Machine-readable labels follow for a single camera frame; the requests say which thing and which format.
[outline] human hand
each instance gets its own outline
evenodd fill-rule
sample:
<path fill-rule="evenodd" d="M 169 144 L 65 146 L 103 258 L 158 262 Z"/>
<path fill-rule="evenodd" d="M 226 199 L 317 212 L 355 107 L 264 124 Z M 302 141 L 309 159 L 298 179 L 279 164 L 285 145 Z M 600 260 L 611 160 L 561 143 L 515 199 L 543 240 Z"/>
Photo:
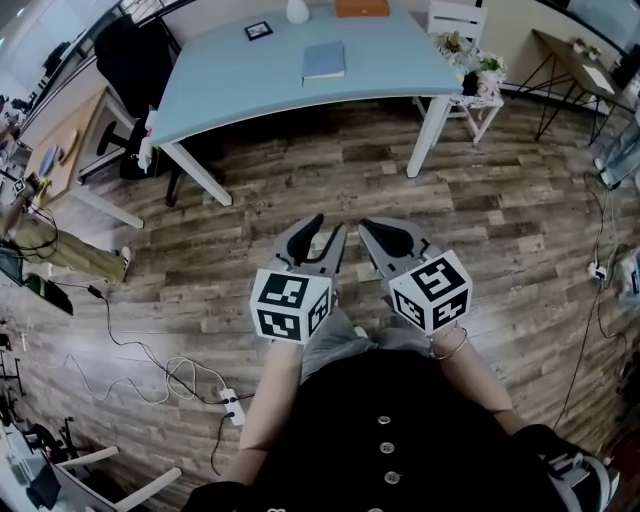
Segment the human hand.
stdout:
<path fill-rule="evenodd" d="M 27 177 L 27 179 L 24 180 L 24 182 L 25 189 L 22 194 L 26 196 L 27 199 L 34 198 L 38 193 L 38 188 L 40 188 L 40 182 L 38 181 L 38 178 L 34 174 L 31 174 L 29 177 Z"/>

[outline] orange box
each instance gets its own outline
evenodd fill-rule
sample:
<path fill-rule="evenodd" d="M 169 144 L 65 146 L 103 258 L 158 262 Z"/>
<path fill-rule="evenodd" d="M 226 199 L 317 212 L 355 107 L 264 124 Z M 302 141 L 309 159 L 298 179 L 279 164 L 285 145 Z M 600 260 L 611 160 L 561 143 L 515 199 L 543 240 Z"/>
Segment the orange box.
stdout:
<path fill-rule="evenodd" d="M 387 0 L 335 0 L 336 14 L 349 16 L 389 16 Z"/>

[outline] light blue desk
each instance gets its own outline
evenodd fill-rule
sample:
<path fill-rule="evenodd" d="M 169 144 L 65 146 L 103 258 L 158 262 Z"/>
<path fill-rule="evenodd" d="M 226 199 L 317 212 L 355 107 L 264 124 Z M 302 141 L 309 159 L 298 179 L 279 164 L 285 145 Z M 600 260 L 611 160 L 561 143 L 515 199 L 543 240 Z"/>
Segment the light blue desk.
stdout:
<path fill-rule="evenodd" d="M 266 21 L 273 34 L 249 41 L 244 28 Z M 346 76 L 302 81 L 307 46 L 341 40 Z M 333 6 L 290 24 L 282 12 L 217 27 L 189 41 L 162 97 L 151 142 L 223 205 L 231 196 L 184 150 L 180 140 L 230 123 L 323 103 L 431 96 L 407 174 L 432 145 L 449 96 L 462 87 L 435 45 L 397 4 L 388 17 L 338 18 Z"/>

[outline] black shirt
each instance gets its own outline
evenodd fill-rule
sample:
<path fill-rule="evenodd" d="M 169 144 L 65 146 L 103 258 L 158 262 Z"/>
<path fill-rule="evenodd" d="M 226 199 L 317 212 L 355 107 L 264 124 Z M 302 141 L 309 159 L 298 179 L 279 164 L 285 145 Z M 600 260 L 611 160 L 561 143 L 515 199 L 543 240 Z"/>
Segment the black shirt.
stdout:
<path fill-rule="evenodd" d="M 437 362 L 375 350 L 300 387 L 254 485 L 200 487 L 184 511 L 566 510 L 539 457 L 555 440 L 540 425 L 509 437 Z"/>

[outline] cable cord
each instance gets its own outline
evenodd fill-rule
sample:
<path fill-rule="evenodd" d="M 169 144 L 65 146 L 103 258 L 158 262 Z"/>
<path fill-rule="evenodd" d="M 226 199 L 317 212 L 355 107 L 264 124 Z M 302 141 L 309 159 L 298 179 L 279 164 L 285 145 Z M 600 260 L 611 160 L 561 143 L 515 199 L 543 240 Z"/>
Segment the cable cord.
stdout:
<path fill-rule="evenodd" d="M 564 415 L 567 410 L 567 404 L 569 403 L 569 398 L 571 397 L 571 391 L 573 391 L 573 385 L 576 382 L 576 377 L 578 376 L 578 370 L 580 369 L 580 363 L 582 362 L 582 356 L 584 355 L 584 348 L 587 344 L 587 336 L 589 335 L 589 325 L 591 324 L 591 318 L 593 317 L 593 311 L 596 308 L 596 302 L 598 301 L 598 297 L 600 296 L 600 292 L 602 291 L 602 284 L 598 286 L 598 291 L 596 292 L 596 296 L 593 298 L 593 304 L 591 304 L 591 310 L 589 311 L 589 318 L 587 318 L 587 326 L 584 329 L 584 337 L 582 338 L 582 346 L 580 347 L 580 355 L 578 356 L 578 362 L 576 363 L 576 369 L 573 372 L 573 377 L 571 378 L 571 384 L 569 384 L 569 391 L 567 392 L 567 397 L 564 400 L 564 405 L 562 406 L 562 411 L 560 411 L 560 415 L 558 419 L 553 425 L 553 431 L 555 432 L 558 423 L 560 423 L 560 419 Z"/>
<path fill-rule="evenodd" d="M 218 446 L 220 446 L 220 438 L 222 436 L 222 425 L 224 424 L 224 420 L 226 420 L 227 418 L 231 418 L 231 416 L 233 416 L 234 413 L 230 412 L 228 414 L 225 414 L 222 419 L 220 420 L 220 425 L 218 425 L 218 435 L 216 436 L 216 444 L 213 446 L 213 451 L 211 452 L 211 469 L 213 469 L 213 472 L 217 475 L 220 476 L 220 473 L 218 472 L 218 470 L 216 469 L 216 467 L 213 465 L 213 456 L 215 455 L 216 451 L 218 450 Z"/>
<path fill-rule="evenodd" d="M 567 392 L 567 397 L 565 398 L 564 401 L 564 405 L 562 406 L 562 411 L 560 412 L 560 415 L 558 416 L 558 419 L 556 420 L 555 424 L 553 425 L 553 430 L 555 431 L 558 423 L 560 423 L 560 419 L 562 418 L 562 416 L 564 415 L 565 411 L 567 410 L 567 405 L 569 403 L 569 398 L 571 397 L 571 391 L 573 390 L 573 386 L 576 382 L 576 377 L 578 376 L 578 370 L 580 369 L 580 363 L 582 362 L 582 356 L 584 355 L 584 349 L 585 346 L 587 344 L 587 336 L 589 334 L 589 325 L 591 324 L 591 319 L 593 317 L 593 311 L 594 309 L 596 309 L 596 304 L 597 304 L 597 317 L 598 317 L 598 327 L 600 328 L 600 333 L 606 338 L 606 339 L 613 339 L 613 338 L 617 338 L 617 337 L 622 337 L 624 339 L 624 345 L 625 345 L 625 350 L 623 353 L 623 363 L 624 363 L 624 358 L 626 356 L 627 353 L 627 349 L 628 349 L 628 341 L 627 341 L 627 337 L 625 336 L 624 333 L 622 332 L 616 332 L 614 334 L 607 334 L 604 331 L 604 328 L 602 326 L 602 319 L 600 317 L 600 294 L 602 292 L 602 290 L 607 290 L 609 288 L 609 286 L 611 285 L 611 280 L 613 278 L 613 267 L 615 265 L 615 257 L 618 253 L 618 250 L 620 249 L 620 247 L 622 247 L 623 244 L 619 244 L 618 243 L 618 233 L 616 231 L 616 226 L 615 226 L 615 213 L 614 213 L 614 208 L 613 208 L 613 197 L 611 195 L 611 192 L 609 191 L 609 189 L 606 189 L 606 193 L 605 193 L 605 197 L 604 197 L 604 207 L 600 204 L 600 199 L 598 198 L 597 194 L 589 187 L 589 184 L 587 182 L 587 177 L 589 176 L 593 176 L 591 174 L 589 174 L 588 172 L 584 172 L 582 177 L 584 179 L 584 185 L 585 188 L 587 189 L 587 191 L 593 196 L 593 198 L 596 201 L 596 204 L 598 205 L 598 210 L 600 211 L 600 229 L 598 231 L 598 236 L 596 237 L 596 242 L 594 244 L 594 248 L 593 248 L 593 254 L 594 254 L 594 259 L 596 262 L 599 262 L 599 257 L 598 257 L 598 249 L 600 246 L 600 237 L 602 236 L 602 232 L 604 231 L 604 220 L 607 214 L 607 204 L 610 203 L 610 207 L 611 207 L 611 228 L 613 230 L 613 238 L 614 238 L 614 247 L 613 250 L 611 251 L 611 254 L 609 255 L 609 258 L 607 258 L 607 275 L 604 279 L 603 283 L 600 283 L 598 285 L 598 291 L 596 292 L 595 297 L 593 298 L 593 304 L 591 305 L 591 310 L 589 311 L 589 318 L 587 319 L 587 325 L 585 327 L 584 330 L 584 338 L 582 339 L 582 346 L 580 347 L 580 355 L 578 356 L 578 362 L 576 363 L 576 369 L 573 372 L 573 377 L 571 378 L 571 384 L 569 385 L 569 391 Z"/>
<path fill-rule="evenodd" d="M 151 401 L 148 400 L 147 398 L 145 398 L 139 391 L 139 389 L 136 387 L 136 385 L 133 383 L 133 381 L 128 378 L 128 377 L 124 377 L 121 379 L 118 379 L 114 382 L 112 382 L 108 389 L 107 392 L 104 396 L 98 395 L 96 393 L 93 392 L 93 390 L 90 388 L 89 383 L 87 381 L 87 378 L 85 377 L 82 369 L 80 368 L 80 365 L 78 364 L 78 362 L 75 360 L 75 358 L 73 357 L 73 355 L 68 354 L 67 357 L 65 358 L 62 366 L 56 367 L 56 368 L 62 368 L 68 359 L 72 359 L 73 362 L 75 363 L 75 365 L 78 367 L 78 370 L 80 371 L 80 373 L 82 374 L 82 377 L 85 381 L 85 384 L 87 386 L 87 389 L 89 390 L 89 392 L 91 393 L 92 396 L 94 396 L 95 398 L 97 398 L 98 400 L 104 401 L 106 400 L 106 398 L 109 396 L 109 393 L 111 392 L 111 389 L 113 388 L 113 386 L 115 384 L 117 384 L 118 382 L 123 382 L 123 381 L 127 381 L 131 384 L 131 386 L 133 386 L 133 388 L 135 389 L 136 393 L 138 394 L 138 396 L 140 396 L 140 398 L 142 400 L 144 400 L 146 403 L 150 404 L 150 405 L 159 405 L 162 404 L 164 402 L 166 402 L 170 396 L 171 393 L 173 392 L 174 394 L 176 394 L 177 396 L 179 396 L 180 398 L 183 398 L 185 400 L 192 400 L 193 398 L 197 398 L 198 400 L 200 400 L 201 402 L 207 404 L 207 405 L 220 405 L 220 404 L 226 404 L 229 403 L 227 399 L 224 400 L 218 400 L 215 402 L 210 402 L 208 400 L 205 400 L 204 398 L 202 398 L 201 396 L 199 396 L 196 393 L 196 386 L 197 386 L 197 381 L 196 381 L 196 367 L 200 368 L 204 371 L 213 373 L 214 375 L 216 375 L 219 379 L 220 382 L 222 382 L 222 385 L 224 386 L 225 389 L 227 389 L 227 383 L 224 379 L 224 377 L 217 371 L 212 370 L 211 368 L 207 368 L 206 366 L 201 365 L 200 363 L 197 363 L 196 361 L 193 361 L 191 359 L 188 359 L 186 357 L 182 357 L 182 356 L 176 356 L 176 357 L 172 357 L 171 359 L 169 359 L 166 364 L 163 366 L 162 364 L 160 364 L 158 362 L 158 360 L 156 359 L 155 355 L 153 354 L 151 348 L 146 344 L 146 343 L 142 343 L 141 341 L 127 341 L 127 342 L 121 342 L 118 341 L 114 338 L 113 336 L 113 332 L 111 330 L 111 307 L 109 305 L 109 301 L 106 299 L 106 297 L 104 297 L 102 295 L 102 293 L 97 290 L 96 288 L 94 288 L 93 286 L 83 286 L 83 285 L 77 285 L 77 284 L 66 284 L 66 283 L 59 283 L 59 282 L 55 282 L 55 281 L 50 281 L 53 284 L 57 284 L 60 286 L 70 286 L 73 288 L 83 288 L 87 291 L 89 291 L 89 293 L 91 293 L 93 296 L 100 298 L 102 300 L 104 300 L 106 306 L 107 306 L 107 331 L 109 332 L 109 337 L 111 338 L 111 341 L 113 341 L 113 343 L 115 343 L 116 345 L 118 345 L 119 347 L 122 346 L 126 346 L 126 345 L 140 345 L 140 347 L 142 347 L 142 350 L 144 350 L 146 356 L 149 358 L 149 360 L 151 362 L 153 362 L 156 366 L 158 366 L 158 368 L 160 368 L 164 373 L 165 373 L 165 389 L 166 389 L 166 395 L 163 399 L 158 400 L 158 401 Z M 173 367 L 173 369 L 170 369 L 171 367 L 171 363 L 177 361 L 177 364 Z M 192 385 L 191 387 L 189 387 L 187 384 L 185 384 L 181 379 L 179 379 L 176 375 L 175 372 L 183 365 L 183 364 L 190 364 L 191 368 L 193 369 L 193 378 L 192 378 Z M 188 392 L 187 395 L 182 394 L 181 392 L 177 391 L 173 385 L 171 384 L 171 380 L 174 379 L 176 381 L 178 381 Z M 251 398 L 252 396 L 254 396 L 254 394 L 247 394 L 247 395 L 240 395 L 238 396 L 238 400 L 244 400 L 245 398 Z"/>
<path fill-rule="evenodd" d="M 55 219 L 53 218 L 53 213 L 51 213 L 51 210 L 46 210 L 44 208 L 40 208 L 39 206 L 33 204 L 33 202 L 31 202 L 29 199 L 27 199 L 27 205 L 29 207 L 33 208 L 33 213 L 39 217 L 41 217 L 42 219 L 44 219 L 45 221 L 47 221 L 47 223 L 49 223 L 53 229 L 55 230 L 55 236 L 53 237 L 52 240 L 49 240 L 48 242 L 45 242 L 39 246 L 36 247 L 21 247 L 17 244 L 16 247 L 20 250 L 21 253 L 24 253 L 26 251 L 31 251 L 31 252 L 35 252 L 36 254 L 27 254 L 26 256 L 39 256 L 42 259 L 47 259 L 50 258 L 51 256 L 53 256 L 56 251 L 58 250 L 58 239 L 60 238 L 60 231 L 58 230 L 58 225 L 56 224 Z M 46 249 L 47 247 L 52 247 L 52 251 L 51 254 L 47 255 L 47 256 L 41 256 L 40 254 L 37 254 L 37 252 L 41 249 Z"/>

